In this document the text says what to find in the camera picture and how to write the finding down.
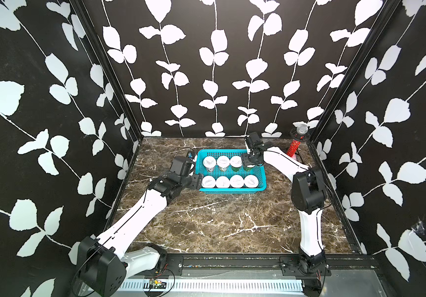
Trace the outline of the teal plastic basket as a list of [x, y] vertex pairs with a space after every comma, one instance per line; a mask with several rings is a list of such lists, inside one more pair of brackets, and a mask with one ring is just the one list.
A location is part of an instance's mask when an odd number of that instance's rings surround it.
[[221, 156], [228, 158], [239, 156], [246, 153], [246, 149], [203, 149], [197, 154], [196, 161], [196, 174], [203, 174], [204, 176], [212, 176], [215, 179], [226, 176], [228, 179], [235, 175], [240, 175], [242, 178], [246, 178], [249, 175], [255, 176], [258, 179], [258, 186], [255, 188], [249, 188], [243, 186], [242, 188], [200, 188], [200, 191], [206, 194], [254, 194], [259, 191], [264, 191], [267, 187], [266, 172], [264, 167], [254, 167], [250, 171], [245, 170], [241, 167], [235, 172], [231, 166], [229, 166], [225, 172], [221, 171], [216, 165], [212, 172], [209, 172], [204, 166], [203, 161], [206, 157], [214, 157], [218, 159]]

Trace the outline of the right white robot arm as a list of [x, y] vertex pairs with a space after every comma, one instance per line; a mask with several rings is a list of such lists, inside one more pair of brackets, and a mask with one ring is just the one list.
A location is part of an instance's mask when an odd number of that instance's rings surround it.
[[299, 212], [301, 223], [299, 270], [304, 275], [316, 274], [325, 264], [321, 218], [325, 209], [326, 184], [320, 168], [299, 163], [270, 142], [262, 142], [256, 132], [245, 136], [245, 144], [247, 152], [241, 155], [245, 167], [267, 163], [291, 181], [291, 201]]

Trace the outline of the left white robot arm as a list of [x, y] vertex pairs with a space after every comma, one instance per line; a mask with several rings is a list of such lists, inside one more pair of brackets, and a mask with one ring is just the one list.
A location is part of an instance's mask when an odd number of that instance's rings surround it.
[[175, 157], [170, 169], [154, 178], [138, 202], [96, 238], [80, 242], [73, 282], [82, 281], [102, 297], [112, 296], [126, 278], [151, 271], [163, 262], [163, 249], [147, 246], [128, 253], [135, 238], [183, 189], [201, 188], [203, 174], [196, 174], [196, 158]]

